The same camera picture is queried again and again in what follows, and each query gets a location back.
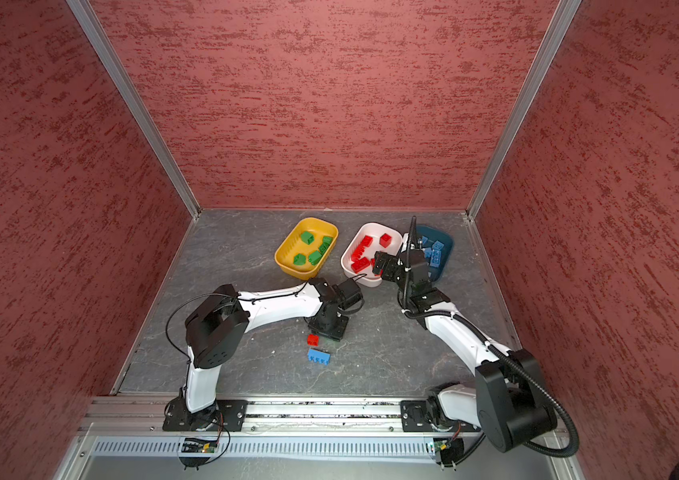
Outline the green lego small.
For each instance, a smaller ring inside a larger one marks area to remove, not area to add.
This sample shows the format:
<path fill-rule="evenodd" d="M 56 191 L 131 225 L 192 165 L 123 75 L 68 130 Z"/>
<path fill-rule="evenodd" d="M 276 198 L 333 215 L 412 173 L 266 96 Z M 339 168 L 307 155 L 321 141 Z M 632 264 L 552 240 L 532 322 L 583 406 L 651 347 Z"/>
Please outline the green lego small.
<path fill-rule="evenodd" d="M 318 246 L 318 252 L 324 255 L 330 248 L 333 242 L 333 238 L 330 236 L 324 236 L 321 240 L 321 244 Z"/>

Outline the green lego pile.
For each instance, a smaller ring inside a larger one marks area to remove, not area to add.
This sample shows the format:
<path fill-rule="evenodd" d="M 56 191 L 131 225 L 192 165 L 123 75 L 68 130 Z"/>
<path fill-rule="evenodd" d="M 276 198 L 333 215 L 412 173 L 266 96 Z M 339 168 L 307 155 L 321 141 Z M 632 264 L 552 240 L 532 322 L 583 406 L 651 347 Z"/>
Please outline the green lego pile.
<path fill-rule="evenodd" d="M 313 244 L 313 242 L 315 242 L 315 237 L 314 237 L 314 235 L 313 235 L 311 232 L 309 232 L 309 231 L 303 231 L 303 232 L 300 234 L 299 238 L 300 238 L 300 240 L 301 240 L 303 243 L 305 243 L 306 245 L 310 245 L 310 244 Z"/>

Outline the red lego pile bottom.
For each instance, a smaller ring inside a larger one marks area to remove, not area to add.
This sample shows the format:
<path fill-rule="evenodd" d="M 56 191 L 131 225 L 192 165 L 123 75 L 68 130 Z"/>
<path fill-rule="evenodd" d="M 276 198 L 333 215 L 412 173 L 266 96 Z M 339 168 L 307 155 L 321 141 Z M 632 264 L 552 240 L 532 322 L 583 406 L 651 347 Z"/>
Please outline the red lego pile bottom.
<path fill-rule="evenodd" d="M 389 247 L 391 245 L 391 241 L 393 241 L 393 238 L 389 234 L 383 234 L 381 238 L 379 238 L 379 244 L 383 247 Z"/>

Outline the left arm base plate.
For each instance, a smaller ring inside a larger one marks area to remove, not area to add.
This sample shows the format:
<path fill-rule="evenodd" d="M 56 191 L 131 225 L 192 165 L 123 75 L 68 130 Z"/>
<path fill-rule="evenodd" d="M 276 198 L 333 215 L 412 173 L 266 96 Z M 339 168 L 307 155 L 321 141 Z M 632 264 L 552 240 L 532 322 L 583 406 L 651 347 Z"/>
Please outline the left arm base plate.
<path fill-rule="evenodd" d="M 170 400 L 164 408 L 162 430 L 165 432 L 239 432 L 245 420 L 248 402 L 217 400 L 211 406 L 191 413 L 182 397 Z"/>

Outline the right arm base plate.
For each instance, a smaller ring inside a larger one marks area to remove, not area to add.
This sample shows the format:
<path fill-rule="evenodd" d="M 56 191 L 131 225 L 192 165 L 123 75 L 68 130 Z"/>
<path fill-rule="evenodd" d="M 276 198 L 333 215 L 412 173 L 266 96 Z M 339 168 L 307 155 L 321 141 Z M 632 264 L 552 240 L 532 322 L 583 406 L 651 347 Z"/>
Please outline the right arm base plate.
<path fill-rule="evenodd" d="M 427 400 L 403 400 L 399 403 L 401 425 L 407 433 L 477 433 L 479 428 L 463 421 L 451 420 L 443 414 L 437 402 Z"/>

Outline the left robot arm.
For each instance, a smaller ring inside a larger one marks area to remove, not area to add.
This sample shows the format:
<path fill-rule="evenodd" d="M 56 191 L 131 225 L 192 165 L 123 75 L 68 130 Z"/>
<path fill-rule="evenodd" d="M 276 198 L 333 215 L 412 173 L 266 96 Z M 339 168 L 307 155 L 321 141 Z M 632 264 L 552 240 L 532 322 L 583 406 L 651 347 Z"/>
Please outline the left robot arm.
<path fill-rule="evenodd" d="M 361 286 L 351 278 L 331 285 L 312 278 L 297 286 L 265 292 L 239 292 L 224 284 L 185 319 L 189 366 L 182 398 L 197 414 L 216 403 L 221 366 L 231 360 L 244 334 L 269 324 L 303 319 L 310 332 L 341 340 L 349 317 L 363 308 Z"/>

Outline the red lego diagonal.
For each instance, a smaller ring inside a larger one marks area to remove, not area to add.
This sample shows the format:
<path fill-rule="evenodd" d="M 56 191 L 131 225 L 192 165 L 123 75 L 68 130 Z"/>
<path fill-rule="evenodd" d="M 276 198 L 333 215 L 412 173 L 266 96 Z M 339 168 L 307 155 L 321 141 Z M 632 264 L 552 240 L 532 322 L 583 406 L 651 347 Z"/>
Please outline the red lego diagonal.
<path fill-rule="evenodd" d="M 371 244 L 373 244 L 373 238 L 369 235 L 363 236 L 363 239 L 359 241 L 359 244 L 355 246 L 353 253 L 351 253 L 351 262 L 355 263 L 361 260 L 363 255 L 365 255 L 365 250 L 367 250 L 367 247 L 371 246 Z"/>

